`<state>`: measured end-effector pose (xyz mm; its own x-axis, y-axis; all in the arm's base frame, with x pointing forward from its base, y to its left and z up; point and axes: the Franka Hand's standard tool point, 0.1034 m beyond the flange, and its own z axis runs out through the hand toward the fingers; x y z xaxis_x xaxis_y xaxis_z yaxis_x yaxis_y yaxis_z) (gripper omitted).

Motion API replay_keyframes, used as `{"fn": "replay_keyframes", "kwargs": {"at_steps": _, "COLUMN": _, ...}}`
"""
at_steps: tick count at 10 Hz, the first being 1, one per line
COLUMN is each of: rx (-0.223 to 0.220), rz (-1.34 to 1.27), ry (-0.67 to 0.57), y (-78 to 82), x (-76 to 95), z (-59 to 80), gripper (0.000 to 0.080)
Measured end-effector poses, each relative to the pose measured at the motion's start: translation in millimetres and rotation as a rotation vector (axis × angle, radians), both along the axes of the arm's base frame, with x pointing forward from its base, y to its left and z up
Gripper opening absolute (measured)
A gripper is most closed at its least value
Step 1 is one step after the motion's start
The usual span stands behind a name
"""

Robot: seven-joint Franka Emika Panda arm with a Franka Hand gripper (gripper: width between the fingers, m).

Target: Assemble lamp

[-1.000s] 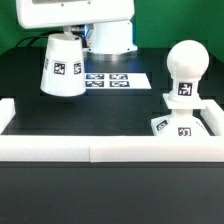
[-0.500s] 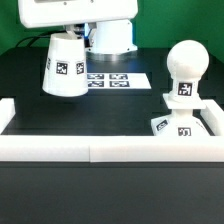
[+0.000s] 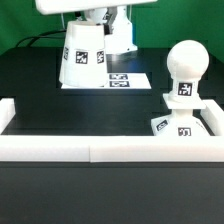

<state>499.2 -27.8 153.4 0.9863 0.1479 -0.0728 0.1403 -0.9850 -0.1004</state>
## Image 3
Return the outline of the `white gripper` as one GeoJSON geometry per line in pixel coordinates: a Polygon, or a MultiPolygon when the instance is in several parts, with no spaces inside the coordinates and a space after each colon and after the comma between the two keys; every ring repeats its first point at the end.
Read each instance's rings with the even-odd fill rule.
{"type": "MultiPolygon", "coordinates": [[[[35,0],[37,10],[43,14],[59,14],[85,11],[90,9],[136,5],[156,2],[157,0],[35,0]]],[[[112,33],[112,25],[117,15],[116,8],[108,8],[103,16],[104,33],[112,33]]]]}

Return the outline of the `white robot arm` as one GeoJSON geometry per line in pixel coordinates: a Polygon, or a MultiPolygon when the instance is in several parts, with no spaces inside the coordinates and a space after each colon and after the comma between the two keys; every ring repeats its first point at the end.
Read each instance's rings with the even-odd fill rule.
{"type": "Polygon", "coordinates": [[[127,7],[158,0],[35,0],[43,15],[83,11],[87,20],[106,29],[106,53],[120,55],[137,50],[133,44],[133,25],[127,7]]]}

